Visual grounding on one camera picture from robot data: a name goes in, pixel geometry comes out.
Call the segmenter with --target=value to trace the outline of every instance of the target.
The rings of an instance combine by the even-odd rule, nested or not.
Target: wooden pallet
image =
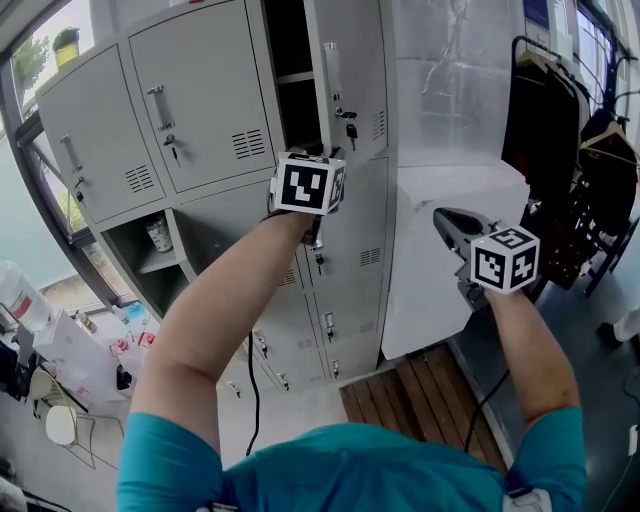
[[[445,443],[459,450],[464,450],[477,406],[446,344],[410,356],[393,370],[345,386],[340,394],[351,423],[379,425],[417,441]],[[506,473],[482,414],[476,421],[469,455]]]

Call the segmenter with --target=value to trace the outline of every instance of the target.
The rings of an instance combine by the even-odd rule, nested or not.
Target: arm
[[[527,429],[546,414],[579,407],[571,365],[535,306],[522,292],[486,290]]]
[[[291,264],[313,217],[268,219],[215,261],[165,317],[132,412],[169,420],[218,453],[216,383]]]

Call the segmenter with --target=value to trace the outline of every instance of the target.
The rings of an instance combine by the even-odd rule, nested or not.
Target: chair
[[[45,430],[47,437],[59,446],[65,448],[74,457],[80,460],[82,463],[96,469],[95,459],[103,462],[107,466],[112,467],[116,471],[118,468],[106,460],[98,457],[93,453],[92,441],[93,441],[93,429],[96,425],[96,418],[108,419],[118,422],[120,432],[124,438],[124,429],[122,423],[118,418],[110,416],[97,416],[78,412],[73,406],[67,395],[62,390],[58,381],[56,381],[49,373],[44,370],[36,370],[31,379],[31,398],[34,400],[34,414],[37,418],[40,416],[37,413],[35,403],[41,400],[43,403],[49,406],[49,411],[45,419]],[[86,420],[91,422],[91,430],[89,432],[89,448],[85,448],[80,444],[78,438],[78,420]],[[82,459],[72,448],[78,446],[91,457],[91,464]]]

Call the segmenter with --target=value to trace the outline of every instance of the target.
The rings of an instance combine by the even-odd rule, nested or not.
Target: tree
[[[22,108],[24,93],[31,89],[49,57],[49,38],[27,39],[13,55],[13,79],[18,105]]]

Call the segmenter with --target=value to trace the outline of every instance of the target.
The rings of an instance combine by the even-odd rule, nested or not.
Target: locker shelf
[[[172,267],[178,264],[175,249],[167,252],[158,251],[154,245],[151,245],[147,253],[141,258],[138,267],[138,274],[148,274],[163,268]]]
[[[307,71],[306,73],[294,73],[292,75],[278,77],[278,85],[294,84],[296,82],[304,82],[306,80],[313,80],[313,71]]]

